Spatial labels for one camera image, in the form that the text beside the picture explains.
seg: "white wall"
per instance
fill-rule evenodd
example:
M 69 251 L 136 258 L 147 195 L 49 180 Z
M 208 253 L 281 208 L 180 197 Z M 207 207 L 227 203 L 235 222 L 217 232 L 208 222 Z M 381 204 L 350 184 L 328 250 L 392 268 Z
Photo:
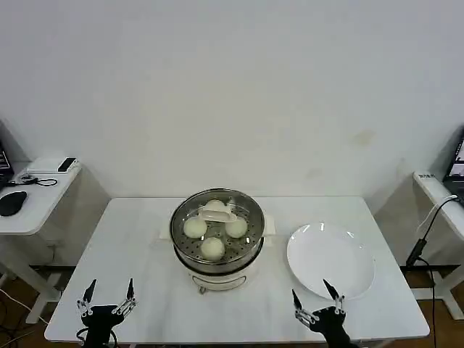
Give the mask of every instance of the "white wall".
M 463 12 L 0 1 L 0 117 L 28 157 L 75 155 L 113 196 L 227 186 L 362 195 L 377 212 L 462 123 Z

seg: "robotic hand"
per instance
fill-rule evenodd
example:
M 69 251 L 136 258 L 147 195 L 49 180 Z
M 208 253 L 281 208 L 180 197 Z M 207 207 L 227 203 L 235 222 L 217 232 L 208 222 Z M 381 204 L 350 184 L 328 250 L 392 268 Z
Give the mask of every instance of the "robotic hand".
M 95 284 L 96 279 L 94 279 L 92 284 L 86 289 L 82 300 L 78 300 L 80 318 L 86 327 L 79 330 L 76 336 L 83 342 L 84 348 L 107 348 L 109 335 L 112 335 L 115 340 L 116 348 L 117 339 L 112 328 L 121 324 L 137 305 L 137 301 L 133 293 L 133 281 L 131 278 L 127 296 L 119 305 L 112 304 L 107 306 L 90 307 Z M 83 338 L 81 334 L 86 331 L 87 336 L 86 338 Z
M 344 296 L 340 297 L 331 284 L 325 279 L 323 281 L 328 293 L 335 300 L 335 306 L 316 310 L 312 313 L 308 312 L 303 308 L 297 294 L 292 289 L 295 318 L 311 331 L 323 334 L 330 348 L 356 348 L 355 344 L 350 343 L 349 336 L 343 329 L 343 322 L 347 316 L 347 313 L 343 310 Z

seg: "power cord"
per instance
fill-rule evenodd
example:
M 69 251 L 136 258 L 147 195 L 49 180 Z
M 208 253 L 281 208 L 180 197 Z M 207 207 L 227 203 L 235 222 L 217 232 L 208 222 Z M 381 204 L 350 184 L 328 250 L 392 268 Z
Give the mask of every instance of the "power cord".
M 81 334 L 83 334 L 84 332 L 87 332 L 87 331 L 88 331 L 88 328 L 82 328 L 75 335 L 82 342 L 82 345 L 84 345 L 86 343 L 86 339 L 84 339 L 81 336 Z M 115 341 L 114 344 L 113 344 L 113 348 L 120 348 L 120 345 L 117 343 L 116 333 L 113 330 L 111 330 L 109 333 L 111 334 L 111 336 L 113 338 L 113 341 Z
M 435 325 L 435 280 L 434 272 L 432 271 L 430 264 L 425 261 L 422 257 L 418 258 L 419 261 L 422 261 L 428 266 L 428 271 L 430 272 L 430 279 L 432 280 L 432 328 L 434 330 L 434 347 L 436 348 L 436 325 Z
M 8 295 L 8 293 L 5 292 L 5 290 L 3 289 L 0 289 L 0 291 L 6 296 L 8 297 L 9 299 L 11 299 L 12 301 L 18 303 L 19 305 L 23 306 L 26 310 L 29 310 L 29 312 L 32 312 L 32 310 L 26 306 L 24 303 L 22 303 L 21 301 L 18 301 L 17 299 L 14 299 L 13 297 L 11 297 L 10 295 Z M 45 319 L 43 319 L 41 316 L 38 317 L 40 320 L 42 320 L 46 325 L 49 324 L 48 321 L 46 321 Z
M 406 266 L 407 267 L 410 267 L 410 266 L 413 266 L 414 263 L 419 260 L 419 257 L 421 257 L 422 255 L 422 251 L 423 251 L 423 248 L 426 247 L 427 245 L 427 235 L 430 233 L 430 230 L 432 228 L 432 225 L 434 224 L 435 222 L 435 219 L 436 219 L 436 216 L 438 215 L 439 211 L 443 208 L 443 206 L 448 203 L 448 202 L 451 202 L 451 201 L 459 201 L 459 197 L 453 195 L 453 196 L 449 196 L 450 198 L 445 200 L 443 203 L 441 203 L 439 205 L 439 207 L 436 209 L 436 212 L 434 214 L 434 216 L 432 217 L 432 220 L 430 222 L 430 224 L 428 225 L 428 228 L 427 228 L 427 231 L 424 235 L 423 238 L 420 238 L 418 239 L 418 241 L 415 243 L 415 246 L 413 248 L 413 250 L 411 251 L 411 253 L 409 254 L 409 256 L 407 257 L 407 260 L 406 260 Z M 434 205 L 434 207 L 431 209 L 430 213 L 427 215 L 426 219 L 419 225 L 418 229 L 427 221 L 428 217 L 430 216 L 431 212 L 434 210 L 436 205 Z
M 49 178 L 49 179 L 39 179 L 31 175 L 23 175 L 19 181 L 9 181 L 7 183 L 3 183 L 5 187 L 15 187 L 21 185 L 39 185 L 39 186 L 55 186 L 58 184 L 57 179 Z
M 451 198 L 457 198 L 457 196 L 456 196 L 455 194 L 452 194 L 452 195 L 450 195 L 450 196 L 448 196 L 448 197 L 445 197 L 445 198 L 441 199 L 440 202 L 437 202 L 437 203 L 432 207 L 432 209 L 430 209 L 430 211 L 428 212 L 426 218 L 423 219 L 422 223 L 420 223 L 419 226 L 416 228 L 416 230 L 415 230 L 415 235 L 416 235 L 416 236 L 417 236 L 417 234 L 419 233 L 419 230 L 421 229 L 422 225 L 423 225 L 424 223 L 426 223 L 426 221 L 428 220 L 428 218 L 430 217 L 430 215 L 432 214 L 432 212 L 434 212 L 435 208 L 437 208 L 441 203 L 443 203 L 443 202 L 445 202 L 445 201 L 447 201 L 447 200 L 449 200 L 449 199 L 451 199 Z
M 50 266 L 53 264 L 53 262 L 55 261 L 55 257 L 57 256 L 57 245 L 51 245 L 49 246 L 49 248 L 51 249 L 51 261 L 47 264 L 45 264 L 45 266 Z
M 34 299 L 33 299 L 33 302 L 35 302 L 37 300 L 37 297 L 38 297 L 38 294 L 36 296 L 34 296 Z M 25 337 L 27 336 L 28 334 L 31 334 L 33 332 L 35 332 L 37 329 L 34 329 L 32 331 L 29 331 L 28 333 L 26 334 L 23 334 L 21 336 L 18 336 L 16 337 L 17 334 L 20 334 L 21 331 L 25 330 L 25 329 L 30 329 L 32 327 L 34 327 L 34 325 L 36 324 L 32 324 L 32 325 L 26 325 L 24 327 L 20 327 L 21 326 L 21 323 L 24 321 L 26 315 L 29 313 L 29 307 L 28 307 L 28 310 L 26 312 L 24 312 L 23 314 L 21 314 L 20 316 L 20 319 L 17 321 L 17 324 L 14 328 L 7 328 L 5 327 L 3 324 L 4 324 L 4 320 L 6 319 L 7 315 L 8 315 L 8 308 L 7 308 L 7 304 L 5 303 L 5 301 L 0 298 L 0 303 L 3 304 L 4 306 L 4 309 L 5 309 L 5 317 L 2 319 L 2 322 L 1 322 L 1 325 L 0 325 L 0 329 L 1 329 L 1 332 L 3 334 L 6 334 L 8 337 L 9 337 L 9 341 L 6 343 L 6 344 L 2 344 L 0 346 L 0 348 L 2 347 L 6 347 L 8 346 L 8 348 L 13 348 L 13 347 L 16 347 L 16 348 L 19 348 L 19 340 L 22 338 L 22 337 Z

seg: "wooden floor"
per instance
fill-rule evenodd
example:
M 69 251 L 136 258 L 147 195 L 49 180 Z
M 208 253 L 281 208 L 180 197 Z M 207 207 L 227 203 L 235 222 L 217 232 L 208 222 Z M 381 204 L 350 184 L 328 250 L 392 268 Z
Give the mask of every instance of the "wooden floor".
M 406 279 L 411 287 L 425 287 L 430 284 L 430 279 L 426 273 L 423 272 L 410 272 L 406 275 Z M 27 284 L 23 283 L 20 279 L 14 281 L 7 281 L 2 289 L 14 298 L 22 301 L 23 303 L 32 306 L 36 293 Z M 453 291 L 455 298 L 460 303 L 461 307 L 464 307 L 464 284 L 459 285 Z M 426 319 L 431 327 L 431 314 L 432 314 L 432 303 L 431 301 L 421 301 L 419 303 Z M 68 347 L 79 347 L 77 344 L 58 344 L 51 343 L 44 338 L 45 324 L 39 323 L 34 326 L 27 326 L 24 322 L 24 318 L 27 315 L 26 311 L 15 304 L 3 294 L 0 294 L 0 348 L 68 348 Z M 49 319 L 53 312 L 53 307 L 48 307 L 45 310 L 43 317 Z M 438 347 L 441 348 L 463 348 L 464 347 L 464 321 L 454 321 L 447 311 L 447 308 L 441 301 L 436 302 L 436 333 L 438 339 Z M 12 343 L 10 347 L 4 344 L 7 343 L 11 336 L 5 331 L 7 328 L 10 334 L 12 330 L 17 329 L 14 332 L 14 337 L 21 336 L 28 332 L 34 331 L 33 333 L 18 339 L 15 343 Z M 263 347 L 270 344 L 252 344 L 248 347 Z M 432 331 L 429 337 L 424 339 L 412 339 L 404 341 L 395 341 L 391 343 L 388 348 L 433 348 L 434 343 L 432 339 Z M 309 347 L 320 347 L 314 344 L 274 344 L 273 347 L 298 347 L 298 348 L 309 348 Z

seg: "black cable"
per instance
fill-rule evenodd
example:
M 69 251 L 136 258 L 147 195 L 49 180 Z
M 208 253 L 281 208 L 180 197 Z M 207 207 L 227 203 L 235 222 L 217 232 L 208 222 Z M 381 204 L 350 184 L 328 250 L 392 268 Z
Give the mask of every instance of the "black cable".
M 55 186 L 58 184 L 57 179 L 48 178 L 48 179 L 39 179 L 39 178 L 30 178 L 23 181 L 9 181 L 7 183 L 3 183 L 5 187 L 15 187 L 15 186 L 22 186 L 22 185 L 39 185 L 39 186 Z
M 83 329 L 80 329 L 77 333 L 76 333 L 76 337 L 82 341 L 82 345 L 84 343 L 86 343 L 86 340 L 80 335 L 80 334 L 83 334 L 84 332 L 88 331 L 88 328 L 83 328 Z
M 113 336 L 113 339 L 115 340 L 114 348 L 119 348 L 119 345 L 117 344 L 116 334 L 113 330 L 111 330 L 111 336 Z
M 36 303 L 36 300 L 38 298 L 38 295 L 35 295 L 34 298 L 33 298 L 33 301 L 32 301 L 32 304 L 28 304 L 29 307 L 32 307 L 34 303 Z M 16 335 L 18 333 L 20 333 L 21 331 L 25 330 L 25 329 L 29 329 L 29 328 L 32 328 L 34 325 L 36 324 L 30 324 L 30 325 L 26 325 L 26 326 L 23 326 L 22 328 L 20 327 L 22 322 L 24 321 L 25 317 L 27 317 L 29 314 L 29 310 L 25 310 L 21 316 L 20 316 L 20 319 L 16 322 L 16 326 L 11 330 L 11 335 L 12 335 L 12 339 L 16 338 Z M 9 344 L 8 348 L 12 348 L 12 344 L 15 344 L 16 348 L 19 347 L 19 340 L 17 341 L 13 341 Z
M 438 216 L 438 213 L 439 211 L 443 208 L 443 206 L 448 203 L 448 202 L 451 202 L 451 201 L 459 201 L 460 199 L 455 197 L 455 198 L 451 198 L 451 199 L 448 199 L 447 201 L 444 201 L 442 204 L 440 204 L 440 206 L 438 207 L 438 209 L 436 210 L 435 214 L 434 214 L 434 217 L 432 218 L 430 224 L 428 225 L 428 228 L 427 228 L 427 231 L 426 231 L 426 234 L 424 235 L 423 238 L 419 238 L 418 241 L 415 243 L 414 247 L 413 247 L 413 250 L 411 251 L 411 253 L 409 254 L 409 256 L 407 257 L 406 259 L 406 266 L 408 267 L 411 267 L 414 265 L 414 263 L 419 260 L 419 257 L 421 257 L 422 255 L 422 251 L 423 251 L 423 248 L 426 247 L 427 245 L 427 235 L 428 233 L 430 232 L 431 228 L 432 228 L 432 225 L 434 224 L 435 222 L 435 219 L 436 217 Z
M 418 260 L 424 262 L 428 266 L 428 270 L 430 271 L 430 278 L 432 280 L 432 328 L 434 330 L 434 347 L 436 348 L 436 325 L 435 325 L 435 280 L 434 280 L 434 272 L 432 271 L 430 264 L 425 261 L 422 257 L 419 257 Z
M 451 198 L 451 199 L 448 199 L 447 201 L 444 201 L 442 204 L 440 204 L 440 206 L 438 207 L 438 209 L 436 210 L 436 212 L 435 212 L 435 214 L 434 214 L 434 217 L 432 218 L 432 221 L 430 222 L 430 225 L 428 225 L 426 234 L 424 234 L 423 239 L 427 238 L 427 235 L 428 235 L 428 233 L 430 232 L 430 230 L 431 230 L 431 228 L 432 228 L 432 225 L 434 224 L 434 221 L 435 221 L 436 216 L 438 215 L 439 211 L 443 208 L 443 206 L 444 206 L 446 203 L 451 202 L 451 201 L 459 201 L 459 198 L 458 198 L 458 197 L 456 197 L 456 198 Z
M 3 334 L 6 334 L 9 337 L 9 341 L 11 341 L 14 338 L 12 329 L 4 326 L 5 320 L 7 319 L 7 316 L 8 316 L 8 306 L 2 298 L 0 298 L 0 303 L 3 305 L 5 309 L 5 315 L 3 319 L 1 320 L 1 324 L 0 324 L 0 330 L 1 330 L 0 332 L 2 332 Z
M 57 256 L 57 246 L 56 245 L 51 245 L 49 248 L 51 249 L 51 252 L 52 252 L 51 261 L 48 262 L 45 266 L 51 265 L 55 261 L 55 257 Z

